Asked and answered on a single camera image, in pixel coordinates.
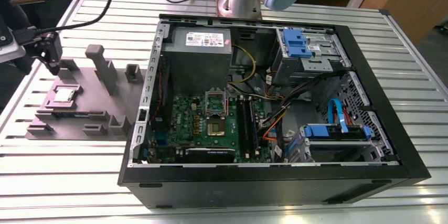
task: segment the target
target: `power supply label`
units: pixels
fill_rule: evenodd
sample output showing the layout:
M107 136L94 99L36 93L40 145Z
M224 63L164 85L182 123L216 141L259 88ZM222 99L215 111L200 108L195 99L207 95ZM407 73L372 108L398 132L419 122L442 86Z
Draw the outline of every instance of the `power supply label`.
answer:
M224 47L224 34L187 33L187 46Z

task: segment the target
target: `connector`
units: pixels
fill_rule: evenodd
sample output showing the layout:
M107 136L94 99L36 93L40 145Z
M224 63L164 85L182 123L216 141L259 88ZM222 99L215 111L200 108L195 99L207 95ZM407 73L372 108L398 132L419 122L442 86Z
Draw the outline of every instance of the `connector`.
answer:
M12 31L12 35L20 46L28 45L42 40L42 37L36 36L35 26Z

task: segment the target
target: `aluminum table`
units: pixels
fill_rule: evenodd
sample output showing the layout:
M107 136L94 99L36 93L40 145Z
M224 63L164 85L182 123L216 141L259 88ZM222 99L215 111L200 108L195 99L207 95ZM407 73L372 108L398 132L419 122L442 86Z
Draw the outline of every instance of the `aluminum table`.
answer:
M74 0L60 25L92 20L107 0ZM62 32L64 58L94 66L88 44L116 68L147 67L160 13L216 15L215 0L114 0L103 20ZM119 187L124 142L36 141L26 129L54 76L35 62L0 116L0 222L76 223L447 223L448 91L394 19L376 10L295 5L264 19L347 25L399 114L432 178L352 205L148 210Z

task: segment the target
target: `yellow cable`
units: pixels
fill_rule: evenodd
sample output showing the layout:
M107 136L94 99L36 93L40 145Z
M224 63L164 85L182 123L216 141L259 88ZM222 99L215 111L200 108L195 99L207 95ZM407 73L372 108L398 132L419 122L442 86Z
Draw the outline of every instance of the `yellow cable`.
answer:
M263 139L267 138L268 133L271 132L274 126L278 124L278 122L280 121L280 119L283 118L283 116L287 114L287 111L283 112L282 116L279 116L278 120L275 120L274 124L271 125L271 127L268 128L268 130L266 131L264 135L263 135Z
M234 45L234 47L239 48L250 57L251 57L251 60L252 60L252 73L251 75L244 78L243 80L239 80L239 81L231 81L230 84L238 84L238 83L242 83L242 82L246 82L248 79L252 78L252 76L255 75L255 68L256 68L256 65L258 65L258 62L255 61L255 58L254 56L251 55L251 53L243 48L240 47L239 45Z

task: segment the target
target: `blue drive bracket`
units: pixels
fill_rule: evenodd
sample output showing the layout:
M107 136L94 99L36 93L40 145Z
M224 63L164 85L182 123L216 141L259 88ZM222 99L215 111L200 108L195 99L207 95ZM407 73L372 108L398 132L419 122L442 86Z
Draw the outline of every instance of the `blue drive bracket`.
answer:
M304 128L304 132L306 132L306 137L328 137L330 133L328 133L328 129L326 125L308 125Z
M288 56L292 58L311 58L314 53L307 47L307 39L298 29L284 29L283 39L287 44Z

